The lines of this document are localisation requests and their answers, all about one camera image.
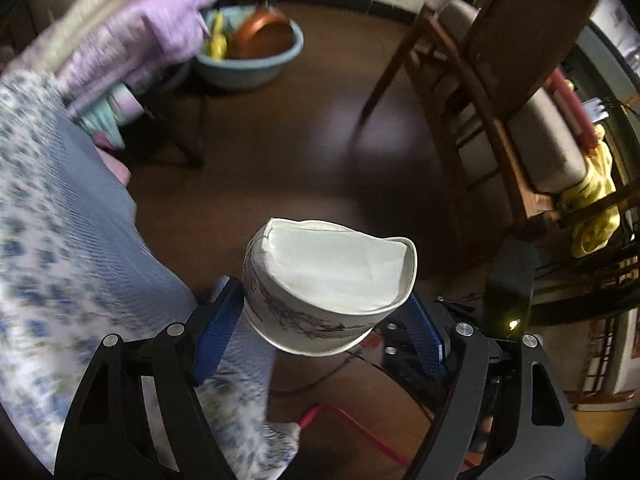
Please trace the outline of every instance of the wooden floor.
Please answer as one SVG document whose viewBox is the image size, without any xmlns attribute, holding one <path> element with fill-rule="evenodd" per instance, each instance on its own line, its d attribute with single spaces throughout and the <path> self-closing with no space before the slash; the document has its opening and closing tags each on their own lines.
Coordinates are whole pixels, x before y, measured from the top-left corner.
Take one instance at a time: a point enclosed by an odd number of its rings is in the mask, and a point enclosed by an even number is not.
<svg viewBox="0 0 640 480">
<path fill-rule="evenodd" d="M 456 269 L 460 262 L 440 167 L 404 74 L 361 134 L 354 131 L 404 27 L 330 8 L 282 9 L 303 29 L 305 49 L 266 88 L 226 96 L 211 92 L 204 99 L 204 169 L 175 164 L 180 154 L 171 146 L 156 150 L 161 139 L 153 128 L 127 136 L 128 151 L 146 159 L 133 167 L 129 189 L 138 204 L 138 229 L 152 252 L 195 290 L 221 274 L 240 276 L 247 242 L 270 217 L 323 219 L 376 236 L 411 238 L 423 279 Z M 197 78 L 192 83 L 200 84 Z M 202 104 L 196 94 L 171 102 L 191 140 Z M 307 384 L 343 359 L 281 355 L 273 387 Z M 270 418 L 296 420 L 313 402 L 343 407 L 409 457 L 428 427 L 403 390 L 360 361 L 303 395 L 272 399 Z M 402 474 L 325 414 L 303 434 L 285 478 L 390 480 Z"/>
</svg>

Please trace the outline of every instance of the chair leg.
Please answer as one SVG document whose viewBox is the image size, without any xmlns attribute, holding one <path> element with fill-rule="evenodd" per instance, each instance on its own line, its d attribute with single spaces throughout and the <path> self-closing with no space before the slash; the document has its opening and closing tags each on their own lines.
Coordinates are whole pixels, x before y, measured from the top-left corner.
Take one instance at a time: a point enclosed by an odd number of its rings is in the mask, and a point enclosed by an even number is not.
<svg viewBox="0 0 640 480">
<path fill-rule="evenodd" d="M 376 107 L 378 101 L 380 101 L 380 98 L 385 93 L 385 90 L 393 81 L 394 77 L 398 73 L 398 70 L 400 70 L 400 66 L 402 65 L 402 58 L 409 52 L 409 50 L 414 47 L 418 39 L 420 39 L 420 36 L 422 35 L 422 27 L 418 22 L 419 19 L 420 18 L 416 19 L 407 34 L 404 36 L 404 38 L 402 38 L 402 41 L 398 45 L 395 54 L 391 58 L 391 61 L 389 61 L 389 64 L 386 66 L 385 71 L 380 76 L 380 79 L 378 79 L 378 82 L 371 92 L 369 99 L 367 99 L 364 108 L 360 112 L 360 124 L 364 123 L 369 118 L 373 111 L 373 108 Z"/>
</svg>

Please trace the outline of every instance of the blue plastic basin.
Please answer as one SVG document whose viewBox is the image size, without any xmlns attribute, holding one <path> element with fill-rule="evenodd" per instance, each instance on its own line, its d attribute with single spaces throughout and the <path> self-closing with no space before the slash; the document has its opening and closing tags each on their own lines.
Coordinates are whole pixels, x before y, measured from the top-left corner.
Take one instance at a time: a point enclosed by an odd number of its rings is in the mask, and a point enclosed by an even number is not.
<svg viewBox="0 0 640 480">
<path fill-rule="evenodd" d="M 207 27 L 211 28 L 218 10 L 225 19 L 224 32 L 230 33 L 254 13 L 255 7 L 223 7 L 210 10 L 204 15 Z M 302 30 L 293 20 L 290 20 L 290 23 L 294 44 L 282 54 L 263 59 L 212 59 L 207 55 L 207 47 L 203 44 L 195 58 L 194 68 L 207 82 L 226 90 L 249 90 L 264 86 L 276 79 L 284 66 L 302 51 L 305 43 Z"/>
</svg>

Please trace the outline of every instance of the beige cushion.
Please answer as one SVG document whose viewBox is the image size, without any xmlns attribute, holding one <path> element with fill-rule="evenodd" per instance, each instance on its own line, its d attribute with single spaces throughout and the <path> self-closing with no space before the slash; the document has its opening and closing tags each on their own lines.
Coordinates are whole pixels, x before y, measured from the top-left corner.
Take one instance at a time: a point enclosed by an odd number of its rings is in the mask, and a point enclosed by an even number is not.
<svg viewBox="0 0 640 480">
<path fill-rule="evenodd" d="M 478 10 L 462 0 L 450 0 L 438 19 L 461 43 Z M 446 98 L 457 86 L 446 76 L 436 91 Z M 586 174 L 584 157 L 558 108 L 544 89 L 538 90 L 508 123 L 520 160 L 540 193 L 557 194 L 578 184 Z"/>
<path fill-rule="evenodd" d="M 584 156 L 560 111 L 544 89 L 538 90 L 508 122 L 511 139 L 533 187 L 560 193 L 585 176 Z"/>
</svg>

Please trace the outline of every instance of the yellow towel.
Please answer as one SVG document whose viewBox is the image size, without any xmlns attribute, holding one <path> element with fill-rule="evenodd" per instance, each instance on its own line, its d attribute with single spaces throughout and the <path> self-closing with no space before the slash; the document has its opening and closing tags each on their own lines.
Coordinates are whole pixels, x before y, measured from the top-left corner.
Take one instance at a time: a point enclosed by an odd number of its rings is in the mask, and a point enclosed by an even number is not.
<svg viewBox="0 0 640 480">
<path fill-rule="evenodd" d="M 587 174 L 580 184 L 570 187 L 560 196 L 558 207 L 564 213 L 588 206 L 616 190 L 611 178 L 611 152 L 603 141 L 604 127 L 598 124 L 595 131 L 600 141 L 593 155 L 585 158 Z M 581 258 L 603 248 L 619 225 L 620 213 L 617 207 L 581 222 L 574 227 L 572 255 Z"/>
</svg>

